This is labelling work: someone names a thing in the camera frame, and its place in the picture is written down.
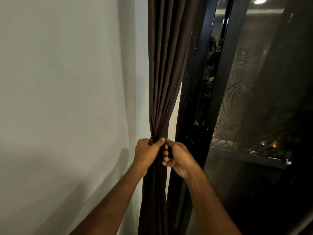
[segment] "forearm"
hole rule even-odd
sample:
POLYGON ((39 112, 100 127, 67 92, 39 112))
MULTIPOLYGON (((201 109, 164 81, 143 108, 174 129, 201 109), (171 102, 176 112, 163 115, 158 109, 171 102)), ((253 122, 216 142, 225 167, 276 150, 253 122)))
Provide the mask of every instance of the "forearm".
POLYGON ((198 165, 191 166, 186 183, 196 212, 199 234, 241 234, 198 165))
POLYGON ((71 235, 115 235, 141 177, 135 167, 130 167, 71 235))

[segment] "gathered curtain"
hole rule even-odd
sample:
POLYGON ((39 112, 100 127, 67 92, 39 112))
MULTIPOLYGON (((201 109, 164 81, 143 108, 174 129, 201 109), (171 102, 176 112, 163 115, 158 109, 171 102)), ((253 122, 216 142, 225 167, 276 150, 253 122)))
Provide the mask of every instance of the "gathered curtain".
MULTIPOLYGON (((167 138, 185 71, 198 0, 148 0, 149 116, 152 142, 167 138)), ((143 179, 139 235, 167 235, 167 168, 162 149, 143 179)))

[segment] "person's left hand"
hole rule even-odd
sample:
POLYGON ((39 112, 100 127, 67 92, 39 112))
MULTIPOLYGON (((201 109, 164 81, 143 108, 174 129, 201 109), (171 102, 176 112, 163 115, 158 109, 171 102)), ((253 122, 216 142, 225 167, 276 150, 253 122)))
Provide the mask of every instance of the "person's left hand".
POLYGON ((148 138, 138 140, 135 149, 135 158, 132 166, 140 171, 142 177, 147 174, 148 168, 155 160, 160 150, 160 147, 163 146, 164 142, 165 138, 160 138, 159 141, 150 146, 148 144, 148 138))

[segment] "black metal frame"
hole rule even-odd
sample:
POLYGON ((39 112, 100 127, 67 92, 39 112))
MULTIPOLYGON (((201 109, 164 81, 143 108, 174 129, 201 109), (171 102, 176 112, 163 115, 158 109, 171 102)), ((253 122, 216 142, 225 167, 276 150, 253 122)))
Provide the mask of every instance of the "black metal frame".
MULTIPOLYGON (((195 21, 188 62, 182 82, 175 140, 187 146, 202 168, 209 151, 249 1, 229 0, 228 2, 221 34, 220 47, 222 50, 216 55, 214 66, 216 77, 212 82, 210 97, 205 103, 203 123, 197 128, 194 127, 197 102, 203 84, 205 57, 209 51, 207 43, 211 37, 217 0, 203 0, 204 15, 198 16, 198 21, 201 18, 203 21, 200 22, 201 25, 197 23, 197 19, 195 21)), ((185 234, 192 211, 192 202, 186 183, 173 170, 171 170, 167 194, 167 210, 169 233, 185 234)))

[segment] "brown curtain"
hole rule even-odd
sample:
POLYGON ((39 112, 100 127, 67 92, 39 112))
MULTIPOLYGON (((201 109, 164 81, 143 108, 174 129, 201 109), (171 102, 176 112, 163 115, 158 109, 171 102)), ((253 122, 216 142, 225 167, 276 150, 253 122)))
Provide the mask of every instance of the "brown curtain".
MULTIPOLYGON (((153 142, 168 136, 198 0, 148 0, 149 115, 153 142)), ((168 234, 162 150, 143 179, 139 235, 168 234)))

